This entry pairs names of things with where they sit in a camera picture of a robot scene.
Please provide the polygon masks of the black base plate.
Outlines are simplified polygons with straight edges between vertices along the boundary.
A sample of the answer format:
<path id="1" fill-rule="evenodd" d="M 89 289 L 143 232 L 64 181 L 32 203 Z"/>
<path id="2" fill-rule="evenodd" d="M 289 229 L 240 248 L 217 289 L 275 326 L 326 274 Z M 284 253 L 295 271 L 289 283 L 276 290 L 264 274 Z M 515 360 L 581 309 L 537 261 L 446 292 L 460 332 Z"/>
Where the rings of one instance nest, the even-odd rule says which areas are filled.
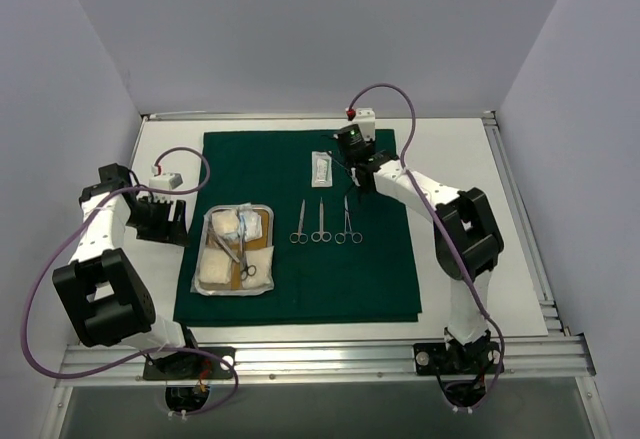
<path id="1" fill-rule="evenodd" d="M 146 381 L 180 381 L 188 379 L 232 378 L 226 365 L 209 356 L 175 352 L 157 359 L 147 359 L 142 378 Z"/>
<path id="2" fill-rule="evenodd" d="M 499 347 L 496 342 L 481 340 L 468 345 L 457 341 L 415 343 L 413 356 L 416 374 L 419 376 L 444 376 L 502 373 L 499 363 Z"/>

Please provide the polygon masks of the aluminium right side rail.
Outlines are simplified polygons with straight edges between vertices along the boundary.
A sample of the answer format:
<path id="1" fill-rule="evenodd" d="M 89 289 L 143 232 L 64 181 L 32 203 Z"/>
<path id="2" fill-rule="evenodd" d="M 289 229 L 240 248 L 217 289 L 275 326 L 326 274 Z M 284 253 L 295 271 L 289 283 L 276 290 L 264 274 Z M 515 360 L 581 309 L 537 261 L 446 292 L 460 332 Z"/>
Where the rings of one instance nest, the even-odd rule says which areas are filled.
<path id="1" fill-rule="evenodd" d="M 488 117 L 483 117 L 482 123 L 547 331 L 552 336 L 569 336 L 570 330 L 564 325 L 559 313 L 540 250 L 535 240 L 529 215 L 506 154 L 495 114 L 492 113 Z"/>

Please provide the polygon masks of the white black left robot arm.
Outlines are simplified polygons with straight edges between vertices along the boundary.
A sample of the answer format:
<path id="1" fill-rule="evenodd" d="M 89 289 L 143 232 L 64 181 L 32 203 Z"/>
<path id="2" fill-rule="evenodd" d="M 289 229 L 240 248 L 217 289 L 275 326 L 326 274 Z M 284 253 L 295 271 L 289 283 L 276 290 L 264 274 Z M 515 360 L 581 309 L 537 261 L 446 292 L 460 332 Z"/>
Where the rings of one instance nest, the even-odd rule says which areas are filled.
<path id="1" fill-rule="evenodd" d="M 185 247 L 186 203 L 172 200 L 182 184 L 178 173 L 152 169 L 149 191 L 133 189 L 130 170 L 103 166 L 99 182 L 83 189 L 79 203 L 88 226 L 68 265 L 53 273 L 53 285 L 71 324 L 86 347 L 125 344 L 166 357 L 179 378 L 194 376 L 202 364 L 187 327 L 158 315 L 151 294 L 124 249 L 132 228 L 143 241 Z"/>

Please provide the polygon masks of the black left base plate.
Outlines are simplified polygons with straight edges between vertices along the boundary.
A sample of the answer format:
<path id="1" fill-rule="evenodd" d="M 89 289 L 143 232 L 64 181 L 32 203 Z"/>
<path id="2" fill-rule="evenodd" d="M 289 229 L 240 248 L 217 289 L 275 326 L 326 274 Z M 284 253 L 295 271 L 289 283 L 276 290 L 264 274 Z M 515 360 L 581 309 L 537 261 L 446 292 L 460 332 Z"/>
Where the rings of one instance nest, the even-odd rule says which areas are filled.
<path id="1" fill-rule="evenodd" d="M 175 352 L 157 359 L 147 359 L 142 378 L 146 381 L 180 381 L 188 379 L 232 378 L 226 365 L 209 356 Z"/>

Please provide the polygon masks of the steel instrument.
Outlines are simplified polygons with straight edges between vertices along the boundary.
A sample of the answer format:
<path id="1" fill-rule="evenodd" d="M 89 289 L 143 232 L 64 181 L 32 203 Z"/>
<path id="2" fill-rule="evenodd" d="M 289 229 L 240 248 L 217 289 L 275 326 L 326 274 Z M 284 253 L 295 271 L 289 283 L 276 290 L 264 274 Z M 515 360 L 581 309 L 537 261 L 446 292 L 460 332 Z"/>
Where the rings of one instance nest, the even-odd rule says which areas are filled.
<path id="1" fill-rule="evenodd" d="M 207 243 L 212 247 L 222 250 L 233 262 L 240 263 L 239 256 L 231 246 L 215 231 L 213 227 L 208 229 Z"/>

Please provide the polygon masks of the aluminium rail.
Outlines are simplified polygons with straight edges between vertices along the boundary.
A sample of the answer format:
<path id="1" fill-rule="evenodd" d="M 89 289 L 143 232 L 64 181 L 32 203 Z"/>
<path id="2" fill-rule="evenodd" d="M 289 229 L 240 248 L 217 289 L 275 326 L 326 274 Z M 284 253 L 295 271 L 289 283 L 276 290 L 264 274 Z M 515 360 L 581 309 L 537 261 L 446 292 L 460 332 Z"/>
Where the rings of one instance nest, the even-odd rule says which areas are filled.
<path id="1" fill-rule="evenodd" d="M 241 384 L 426 381 L 415 372 L 413 342 L 236 343 Z M 578 336 L 509 338 L 503 379 L 588 377 L 596 372 Z"/>
<path id="2" fill-rule="evenodd" d="M 564 325 L 559 313 L 540 250 L 535 240 L 529 215 L 506 154 L 495 114 L 492 113 L 488 117 L 483 117 L 482 123 L 547 331 L 552 336 L 569 336 L 570 330 Z"/>

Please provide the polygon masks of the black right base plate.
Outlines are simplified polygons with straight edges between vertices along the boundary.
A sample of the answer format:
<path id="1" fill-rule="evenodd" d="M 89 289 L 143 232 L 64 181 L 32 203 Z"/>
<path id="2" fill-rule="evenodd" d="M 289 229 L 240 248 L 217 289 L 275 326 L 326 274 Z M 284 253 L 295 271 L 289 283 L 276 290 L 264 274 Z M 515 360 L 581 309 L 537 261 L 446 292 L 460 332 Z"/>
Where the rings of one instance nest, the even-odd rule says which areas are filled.
<path id="1" fill-rule="evenodd" d="M 413 356 L 416 374 L 419 376 L 444 376 L 502 373 L 499 363 L 499 347 L 496 342 L 481 340 L 468 345 L 457 341 L 415 343 Z"/>

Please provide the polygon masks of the white suture packet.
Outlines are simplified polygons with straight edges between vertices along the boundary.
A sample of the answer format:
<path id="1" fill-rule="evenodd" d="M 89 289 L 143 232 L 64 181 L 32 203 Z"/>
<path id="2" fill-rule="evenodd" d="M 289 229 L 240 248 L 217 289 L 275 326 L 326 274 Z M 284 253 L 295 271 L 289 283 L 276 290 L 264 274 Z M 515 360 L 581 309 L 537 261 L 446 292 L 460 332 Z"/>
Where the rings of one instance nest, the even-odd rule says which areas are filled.
<path id="1" fill-rule="evenodd" d="M 327 152 L 311 153 L 311 187 L 330 188 L 333 185 L 332 157 Z"/>

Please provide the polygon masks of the aluminium front rail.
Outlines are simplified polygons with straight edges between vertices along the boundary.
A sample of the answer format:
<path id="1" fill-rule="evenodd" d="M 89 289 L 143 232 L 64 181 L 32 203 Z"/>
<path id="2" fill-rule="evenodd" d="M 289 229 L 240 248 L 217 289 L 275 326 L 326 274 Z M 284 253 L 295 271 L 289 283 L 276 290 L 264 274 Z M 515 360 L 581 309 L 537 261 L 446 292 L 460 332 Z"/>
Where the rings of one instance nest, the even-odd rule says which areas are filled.
<path id="1" fill-rule="evenodd" d="M 413 342 L 236 343 L 241 384 L 426 381 L 415 372 Z M 588 377 L 596 372 L 578 336 L 509 338 L 503 379 Z"/>

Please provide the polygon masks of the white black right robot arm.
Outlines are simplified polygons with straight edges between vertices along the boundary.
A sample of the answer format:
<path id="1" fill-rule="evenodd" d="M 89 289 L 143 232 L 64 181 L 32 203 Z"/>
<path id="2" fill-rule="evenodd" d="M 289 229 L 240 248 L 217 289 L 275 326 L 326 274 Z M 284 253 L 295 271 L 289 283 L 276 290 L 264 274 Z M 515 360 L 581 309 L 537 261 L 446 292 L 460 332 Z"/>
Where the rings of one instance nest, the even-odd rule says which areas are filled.
<path id="1" fill-rule="evenodd" d="M 443 185 L 406 167 L 389 151 L 378 151 L 357 124 L 334 133 L 343 165 L 357 188 L 392 198 L 433 224 L 437 263 L 451 279 L 444 359 L 455 371 L 480 359 L 477 341 L 489 330 L 486 307 L 492 271 L 504 250 L 489 199 L 477 187 Z"/>

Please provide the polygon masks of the dark green surgical cloth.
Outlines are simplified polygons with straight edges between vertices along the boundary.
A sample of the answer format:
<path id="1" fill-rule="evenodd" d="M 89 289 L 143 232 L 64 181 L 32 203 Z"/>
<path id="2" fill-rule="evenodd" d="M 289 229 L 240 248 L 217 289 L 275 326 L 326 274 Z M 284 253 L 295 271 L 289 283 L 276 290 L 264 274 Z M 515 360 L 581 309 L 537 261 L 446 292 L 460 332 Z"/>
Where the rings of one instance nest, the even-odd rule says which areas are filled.
<path id="1" fill-rule="evenodd" d="M 181 264 L 174 318 L 191 327 L 356 322 L 414 322 L 421 312 L 407 212 L 395 200 L 359 195 L 341 167 L 330 188 L 311 187 L 311 153 L 338 151 L 327 130 L 207 133 L 203 154 L 210 180 L 196 199 L 189 246 Z M 343 198 L 363 241 L 339 245 Z M 314 243 L 323 198 L 328 243 Z M 291 244 L 302 200 L 306 244 Z M 192 291 L 206 212 L 214 206 L 263 204 L 274 213 L 274 288 L 253 297 Z"/>

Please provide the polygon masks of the steel scissors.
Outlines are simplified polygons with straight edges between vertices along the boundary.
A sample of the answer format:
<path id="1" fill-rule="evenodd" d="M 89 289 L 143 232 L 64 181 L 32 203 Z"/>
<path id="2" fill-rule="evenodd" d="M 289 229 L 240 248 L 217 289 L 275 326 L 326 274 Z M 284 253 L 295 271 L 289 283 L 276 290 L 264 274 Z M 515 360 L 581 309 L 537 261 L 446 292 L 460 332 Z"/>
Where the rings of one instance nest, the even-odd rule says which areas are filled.
<path id="1" fill-rule="evenodd" d="M 323 198 L 320 198 L 318 206 L 318 229 L 311 234 L 314 243 L 328 243 L 332 239 L 332 234 L 325 228 L 325 208 Z"/>
<path id="2" fill-rule="evenodd" d="M 299 217 L 297 222 L 297 228 L 289 236 L 291 244 L 306 244 L 309 240 L 309 236 L 304 232 L 304 219 L 306 212 L 306 201 L 302 200 L 299 210 Z"/>

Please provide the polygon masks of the blue striped gauze packet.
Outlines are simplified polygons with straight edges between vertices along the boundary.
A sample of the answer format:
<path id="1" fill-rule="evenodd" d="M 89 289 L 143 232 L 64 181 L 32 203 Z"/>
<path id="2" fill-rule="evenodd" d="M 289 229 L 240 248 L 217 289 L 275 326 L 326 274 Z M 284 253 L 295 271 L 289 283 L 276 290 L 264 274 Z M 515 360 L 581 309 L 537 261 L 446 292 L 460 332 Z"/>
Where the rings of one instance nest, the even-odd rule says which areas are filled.
<path id="1" fill-rule="evenodd" d="M 263 236 L 262 218 L 250 204 L 238 208 L 238 219 L 243 239 L 247 242 L 260 239 Z"/>

